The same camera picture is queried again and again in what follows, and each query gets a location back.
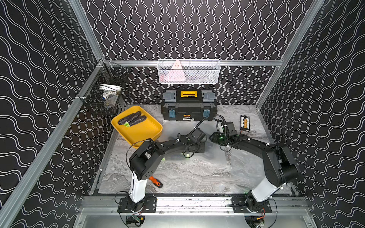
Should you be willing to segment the clear zip-top bag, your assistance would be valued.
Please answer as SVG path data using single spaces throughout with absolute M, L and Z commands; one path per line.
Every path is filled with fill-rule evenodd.
M 177 138 L 178 134 L 186 135 L 191 132 L 198 121 L 163 121 L 163 130 L 158 141 L 165 142 Z M 165 157 L 166 162 L 190 161 L 182 153 L 169 154 Z

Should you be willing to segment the yellow plastic tray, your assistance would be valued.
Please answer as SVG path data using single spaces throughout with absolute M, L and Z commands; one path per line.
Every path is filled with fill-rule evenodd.
M 146 120 L 142 123 L 138 123 L 130 127 L 118 124 L 118 121 L 123 117 L 138 111 L 141 111 L 141 114 L 146 116 Z M 137 105 L 131 106 L 130 108 L 115 116 L 112 119 L 111 124 L 130 145 L 146 139 L 156 140 L 160 137 L 163 130 L 163 126 L 152 115 Z

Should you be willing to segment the clear plastic bag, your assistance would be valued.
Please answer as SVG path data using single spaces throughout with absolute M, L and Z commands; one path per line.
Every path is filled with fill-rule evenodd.
M 207 135 L 204 153 L 194 154 L 193 160 L 202 160 L 217 165 L 226 165 L 225 152 L 222 151 L 218 144 L 211 142 L 209 137 L 216 132 L 215 121 L 204 121 L 199 128 Z
M 263 160 L 246 151 L 231 149 L 231 177 L 245 187 L 254 188 L 265 177 Z

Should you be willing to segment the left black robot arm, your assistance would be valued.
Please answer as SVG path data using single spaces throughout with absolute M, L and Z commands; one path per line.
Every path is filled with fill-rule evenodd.
M 147 139 L 130 156 L 129 169 L 132 174 L 129 198 L 133 203 L 139 203 L 145 198 L 147 180 L 153 176 L 162 159 L 170 154 L 182 154 L 191 158 L 195 154 L 204 153 L 206 134 L 195 127 L 186 135 L 176 139 L 157 142 Z

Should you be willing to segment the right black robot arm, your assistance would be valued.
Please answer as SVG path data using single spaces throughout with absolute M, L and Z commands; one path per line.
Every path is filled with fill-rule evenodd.
M 247 206 L 254 208 L 263 205 L 280 187 L 298 178 L 298 165 L 291 150 L 284 144 L 270 144 L 238 134 L 232 122 L 218 120 L 216 128 L 217 131 L 210 136 L 211 142 L 221 148 L 246 151 L 263 161 L 265 177 L 247 193 Z

